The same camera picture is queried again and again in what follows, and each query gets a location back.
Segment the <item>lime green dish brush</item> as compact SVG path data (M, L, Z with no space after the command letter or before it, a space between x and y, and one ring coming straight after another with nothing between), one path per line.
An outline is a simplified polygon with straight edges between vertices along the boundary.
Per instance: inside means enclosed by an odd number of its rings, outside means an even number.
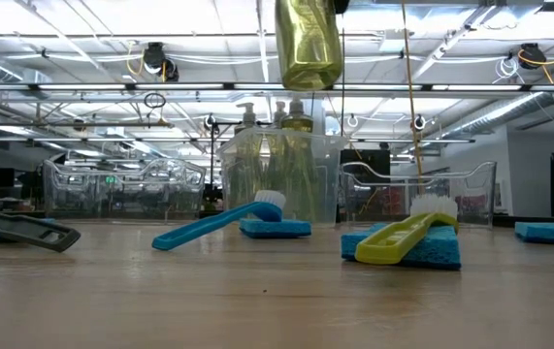
M356 246L355 260L370 265L398 265L408 252L436 226L452 226L459 232L457 203L448 196L415 197L408 218L372 233Z

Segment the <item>blue dish brush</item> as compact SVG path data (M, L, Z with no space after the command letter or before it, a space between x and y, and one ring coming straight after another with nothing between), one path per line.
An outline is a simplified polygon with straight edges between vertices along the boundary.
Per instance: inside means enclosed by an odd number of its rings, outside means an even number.
M160 235L153 239L151 247L162 251L172 250L221 229L248 214L253 214L262 221L280 222L285 204L285 196L278 191L260 190L255 194L252 202L202 218Z

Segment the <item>grey dish brush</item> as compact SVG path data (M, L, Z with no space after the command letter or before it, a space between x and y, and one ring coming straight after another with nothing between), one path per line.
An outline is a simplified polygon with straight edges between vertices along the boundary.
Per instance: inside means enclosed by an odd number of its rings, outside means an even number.
M81 234L54 220L25 215L7 215L0 212L0 235L14 242L35 245L48 250L63 252L74 245Z

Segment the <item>large black screen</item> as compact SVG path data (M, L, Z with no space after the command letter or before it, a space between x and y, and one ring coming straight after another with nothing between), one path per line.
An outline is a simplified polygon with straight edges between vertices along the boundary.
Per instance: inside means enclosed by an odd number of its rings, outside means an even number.
M341 151L341 163L362 162L382 175L390 174L391 155L384 149L344 149Z

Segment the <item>tall clear plastic tub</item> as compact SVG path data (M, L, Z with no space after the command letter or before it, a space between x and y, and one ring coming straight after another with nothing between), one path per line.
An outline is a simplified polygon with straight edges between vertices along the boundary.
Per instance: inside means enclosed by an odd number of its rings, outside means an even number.
M285 219L333 226L345 144L339 136L259 127L241 131L216 152L225 206L251 202L261 190L277 191L286 198Z

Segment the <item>low clear plastic bin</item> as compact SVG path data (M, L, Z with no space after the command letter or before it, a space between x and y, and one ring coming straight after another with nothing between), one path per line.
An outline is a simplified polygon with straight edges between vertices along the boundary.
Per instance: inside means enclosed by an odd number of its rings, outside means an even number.
M48 216L79 219L193 219L206 170L180 159L43 164Z
M350 225L401 221L417 196L431 194L451 198L460 223L490 228L496 167L484 162L471 171L417 176L379 174L363 162L342 164L341 220Z

